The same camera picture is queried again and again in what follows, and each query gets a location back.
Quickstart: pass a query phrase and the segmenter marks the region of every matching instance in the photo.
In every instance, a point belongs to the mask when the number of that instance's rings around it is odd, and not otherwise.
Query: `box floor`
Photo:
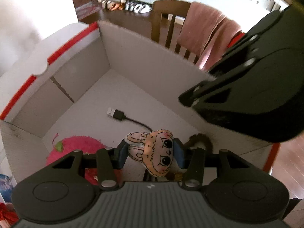
[[[147,131],[132,122],[109,117],[106,114],[109,107],[125,112],[129,118],[145,123],[153,130],[170,130],[184,143],[200,132],[131,81],[109,70],[53,124],[42,138],[43,143],[51,151],[52,140],[58,133],[55,142],[73,135],[85,135],[115,148],[126,134]],[[143,173],[144,168],[139,163],[127,159],[123,180],[140,181]]]

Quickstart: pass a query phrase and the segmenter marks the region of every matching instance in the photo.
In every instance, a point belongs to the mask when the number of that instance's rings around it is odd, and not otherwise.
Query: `gray ribbed surface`
[[[288,226],[278,220],[256,225],[231,221],[214,212],[200,193],[183,190],[176,182],[126,182],[118,191],[103,193],[89,212],[73,221],[58,225],[38,225],[22,220],[15,227],[287,228]]]

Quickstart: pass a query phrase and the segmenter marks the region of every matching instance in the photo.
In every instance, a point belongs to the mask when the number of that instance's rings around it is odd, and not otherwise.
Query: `green leaf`
[[[57,142],[57,144],[55,145],[55,149],[56,149],[58,152],[62,153],[62,151],[63,151],[63,144],[62,144],[62,141],[58,141],[58,142]]]

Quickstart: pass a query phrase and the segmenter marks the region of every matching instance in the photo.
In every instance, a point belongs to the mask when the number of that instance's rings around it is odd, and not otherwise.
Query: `pink towel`
[[[177,43],[200,56],[212,32],[224,18],[222,12],[213,7],[198,2],[191,3]]]
[[[224,18],[218,25],[207,47],[201,54],[196,65],[200,69],[208,70],[214,63],[221,59],[233,37],[241,29],[235,21]]]

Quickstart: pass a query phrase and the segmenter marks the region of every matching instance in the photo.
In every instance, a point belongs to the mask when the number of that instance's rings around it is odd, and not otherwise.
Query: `red object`
[[[105,148],[106,146],[103,145],[100,141],[91,138],[89,136],[72,136],[69,138],[65,138],[62,141],[63,144],[63,151],[58,152],[56,149],[53,149],[50,155],[47,157],[46,165],[49,165],[56,160],[60,159],[66,154],[79,149],[82,150],[83,153],[87,154],[95,154],[97,150]],[[117,178],[118,183],[122,182],[122,176],[120,170],[114,170],[115,176]],[[85,170],[85,179],[88,180],[93,185],[98,185],[97,180],[94,178],[97,176],[97,169],[86,169]]]
[[[266,161],[266,163],[263,167],[263,171],[265,171],[267,173],[270,171],[270,169],[271,169],[271,167],[272,167],[272,165],[273,165],[273,163],[274,163],[274,161],[277,157],[279,148],[280,148],[280,143],[274,143],[272,145],[272,148],[271,148],[270,153],[268,155],[267,161]]]
[[[7,104],[7,106],[4,108],[0,115],[0,119],[4,120],[7,116],[7,114],[10,112],[10,110],[13,108],[15,103],[20,99],[20,97],[24,94],[24,92],[29,88],[29,86],[36,80],[37,77],[35,76],[30,76],[26,82],[20,87],[20,89],[15,93],[13,98],[10,100],[10,102]]]
[[[78,33],[76,36],[74,36],[72,39],[70,39],[68,42],[66,42],[63,46],[61,46],[57,51],[55,51],[48,59],[47,62],[49,65],[51,65],[54,61],[58,59],[63,53],[65,53],[69,48],[71,48],[74,44],[76,44],[78,41],[82,40],[85,36],[89,35],[92,31],[98,28],[97,22],[94,22],[89,25],[88,28],[84,29],[80,33]],[[0,114],[0,119],[4,120],[8,113],[11,111],[13,106],[16,104],[16,102],[20,99],[20,97],[24,94],[24,92],[30,87],[30,85],[36,80],[37,77],[30,76],[26,82],[20,87],[20,89],[15,93],[13,98],[10,100],[10,102],[7,104],[7,106],[4,108],[2,113]]]
[[[8,210],[4,203],[0,203],[0,220],[6,220],[10,225],[13,225],[19,218],[14,211]]]
[[[238,42],[243,36],[245,35],[245,33],[243,32],[238,32],[238,34],[230,41],[230,43],[228,44],[228,48],[230,48],[231,46],[233,46],[236,42]]]
[[[61,46],[57,51],[55,51],[51,56],[49,56],[49,58],[47,59],[48,64],[51,65],[69,48],[71,48],[74,44],[82,40],[85,36],[89,35],[92,31],[96,30],[97,28],[98,28],[97,22],[90,24],[88,28],[78,33],[76,36],[74,36],[72,39],[66,42],[63,46]]]

